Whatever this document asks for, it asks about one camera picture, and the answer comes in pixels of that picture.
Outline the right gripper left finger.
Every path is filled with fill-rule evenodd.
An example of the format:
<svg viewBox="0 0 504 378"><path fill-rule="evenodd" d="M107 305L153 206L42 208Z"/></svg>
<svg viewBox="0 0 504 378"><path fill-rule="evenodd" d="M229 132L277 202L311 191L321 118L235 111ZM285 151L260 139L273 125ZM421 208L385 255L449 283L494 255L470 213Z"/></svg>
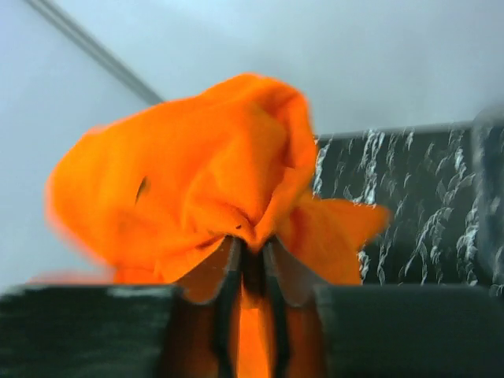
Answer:
<svg viewBox="0 0 504 378"><path fill-rule="evenodd" d="M165 337L166 377L235 377L241 242L227 236L176 281Z"/></svg>

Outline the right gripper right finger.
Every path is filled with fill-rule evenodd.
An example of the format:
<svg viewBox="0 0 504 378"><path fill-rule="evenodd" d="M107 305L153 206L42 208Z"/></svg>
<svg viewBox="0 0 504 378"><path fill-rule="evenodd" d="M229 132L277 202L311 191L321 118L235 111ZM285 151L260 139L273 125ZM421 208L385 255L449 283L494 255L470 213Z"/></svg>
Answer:
<svg viewBox="0 0 504 378"><path fill-rule="evenodd" d="M273 237L263 247L269 367L274 377L326 377L315 272Z"/></svg>

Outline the orange t shirt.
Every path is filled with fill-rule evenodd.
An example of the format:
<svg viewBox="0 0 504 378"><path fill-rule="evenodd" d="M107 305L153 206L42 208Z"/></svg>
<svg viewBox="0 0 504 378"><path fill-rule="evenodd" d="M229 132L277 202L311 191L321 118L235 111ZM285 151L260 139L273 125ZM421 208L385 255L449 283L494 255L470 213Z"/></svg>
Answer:
<svg viewBox="0 0 504 378"><path fill-rule="evenodd" d="M318 285L361 284L358 252L388 225L375 204L316 197L309 107L294 87L241 74L190 98L92 128L56 164L47 219L104 277L51 284L173 289L230 236L241 242L235 377L269 367L262 249L273 237Z"/></svg>

